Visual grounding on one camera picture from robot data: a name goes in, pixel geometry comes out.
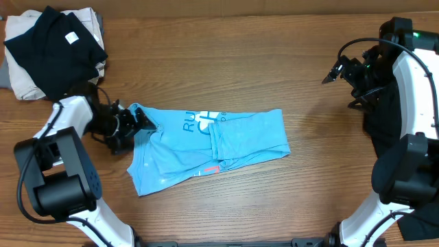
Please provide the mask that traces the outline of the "light blue printed t-shirt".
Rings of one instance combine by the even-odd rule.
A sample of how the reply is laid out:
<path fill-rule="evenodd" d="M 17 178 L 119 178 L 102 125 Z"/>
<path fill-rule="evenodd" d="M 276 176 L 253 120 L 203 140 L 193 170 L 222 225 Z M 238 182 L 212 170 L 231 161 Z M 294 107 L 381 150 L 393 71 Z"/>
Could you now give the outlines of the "light blue printed t-shirt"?
<path fill-rule="evenodd" d="M 280 109 L 259 113 L 161 110 L 138 103 L 152 122 L 134 136 L 128 173 L 138 196 L 196 176 L 228 172 L 283 158 L 291 150 Z"/>

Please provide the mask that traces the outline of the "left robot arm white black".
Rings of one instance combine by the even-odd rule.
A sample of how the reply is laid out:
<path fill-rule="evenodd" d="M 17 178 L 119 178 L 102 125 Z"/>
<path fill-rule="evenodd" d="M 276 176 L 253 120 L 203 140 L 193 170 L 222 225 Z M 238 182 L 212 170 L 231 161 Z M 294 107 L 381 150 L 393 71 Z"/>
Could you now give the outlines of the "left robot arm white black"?
<path fill-rule="evenodd" d="M 20 171 L 16 201 L 28 220 L 70 224 L 96 246 L 145 246 L 104 201 L 99 174 L 82 137 L 99 134 L 112 154 L 123 154 L 133 149 L 135 134 L 155 131 L 156 126 L 140 109 L 101 103 L 101 91 L 91 82 L 72 86 L 56 98 L 41 131 L 14 146 Z"/>

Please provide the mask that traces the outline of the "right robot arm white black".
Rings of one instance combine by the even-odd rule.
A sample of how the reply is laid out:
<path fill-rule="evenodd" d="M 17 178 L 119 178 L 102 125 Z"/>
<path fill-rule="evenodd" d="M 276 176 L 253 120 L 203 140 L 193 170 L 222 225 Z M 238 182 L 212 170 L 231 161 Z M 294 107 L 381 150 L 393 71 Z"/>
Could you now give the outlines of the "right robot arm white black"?
<path fill-rule="evenodd" d="M 323 238 L 293 246 L 384 246 L 383 234 L 404 217 L 438 202 L 438 35 L 394 17 L 361 59 L 342 52 L 324 82 L 346 80 L 350 108 L 364 113 L 377 161 L 372 191 Z"/>

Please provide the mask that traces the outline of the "black garment pile right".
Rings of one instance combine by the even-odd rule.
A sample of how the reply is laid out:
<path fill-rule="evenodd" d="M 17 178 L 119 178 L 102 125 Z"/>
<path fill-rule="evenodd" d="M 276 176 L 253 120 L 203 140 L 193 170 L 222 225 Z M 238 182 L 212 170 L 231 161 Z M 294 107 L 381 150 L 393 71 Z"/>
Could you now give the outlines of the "black garment pile right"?
<path fill-rule="evenodd" d="M 370 135 L 378 157 L 384 155 L 400 139 L 401 124 L 399 88 L 396 82 L 392 82 L 379 91 L 375 109 L 364 115 L 364 130 Z M 403 217 L 398 225 L 405 241 L 438 238 L 438 227 L 413 217 Z"/>

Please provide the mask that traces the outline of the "black folded shirt on stack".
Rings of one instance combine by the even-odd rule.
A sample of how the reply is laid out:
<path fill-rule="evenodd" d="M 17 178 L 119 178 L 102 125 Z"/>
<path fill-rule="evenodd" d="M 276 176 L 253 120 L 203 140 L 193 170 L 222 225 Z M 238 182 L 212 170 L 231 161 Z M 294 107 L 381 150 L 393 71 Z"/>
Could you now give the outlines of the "black folded shirt on stack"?
<path fill-rule="evenodd" d="M 3 43 L 49 99 L 104 76 L 108 55 L 74 13 L 65 15 L 48 6 L 33 27 Z"/>

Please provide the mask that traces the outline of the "beige folded garment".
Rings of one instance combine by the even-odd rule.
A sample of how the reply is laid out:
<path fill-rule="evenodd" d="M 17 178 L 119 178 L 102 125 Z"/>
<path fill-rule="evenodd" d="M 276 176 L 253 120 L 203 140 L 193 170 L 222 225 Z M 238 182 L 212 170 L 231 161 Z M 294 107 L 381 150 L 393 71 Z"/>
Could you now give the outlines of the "beige folded garment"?
<path fill-rule="evenodd" d="M 93 35 L 96 42 L 104 48 L 103 18 L 92 8 L 80 10 L 64 10 L 63 14 L 74 13 L 83 26 Z M 26 10 L 19 16 L 9 16 L 5 23 L 5 40 L 16 38 L 33 27 L 42 12 Z M 45 94 L 35 85 L 30 75 L 20 67 L 12 54 L 5 48 L 5 60 L 1 68 L 6 69 L 5 82 L 11 88 L 18 100 L 36 100 L 45 97 Z"/>

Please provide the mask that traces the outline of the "grey folded garment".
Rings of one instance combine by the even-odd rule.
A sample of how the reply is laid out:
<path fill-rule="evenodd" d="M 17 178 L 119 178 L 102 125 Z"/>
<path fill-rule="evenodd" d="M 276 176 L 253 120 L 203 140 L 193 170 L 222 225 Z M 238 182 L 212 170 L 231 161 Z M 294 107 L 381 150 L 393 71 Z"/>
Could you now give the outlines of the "grey folded garment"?
<path fill-rule="evenodd" d="M 12 90 L 11 82 L 10 82 L 10 76 L 9 76 L 8 62 L 7 62 L 6 59 L 4 59 L 2 64 L 1 64 L 0 87 L 2 89 Z"/>

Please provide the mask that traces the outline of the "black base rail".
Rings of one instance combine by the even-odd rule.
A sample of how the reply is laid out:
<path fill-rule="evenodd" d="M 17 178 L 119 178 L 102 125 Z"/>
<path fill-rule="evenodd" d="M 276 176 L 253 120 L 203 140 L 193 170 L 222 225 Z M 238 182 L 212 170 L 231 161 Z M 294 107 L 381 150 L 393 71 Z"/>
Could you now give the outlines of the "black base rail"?
<path fill-rule="evenodd" d="M 289 241 L 274 242 L 204 242 L 204 243 L 177 243 L 177 242 L 145 242 L 136 239 L 135 247 L 336 247 L 343 246 L 334 235 L 330 237 L 294 238 Z"/>

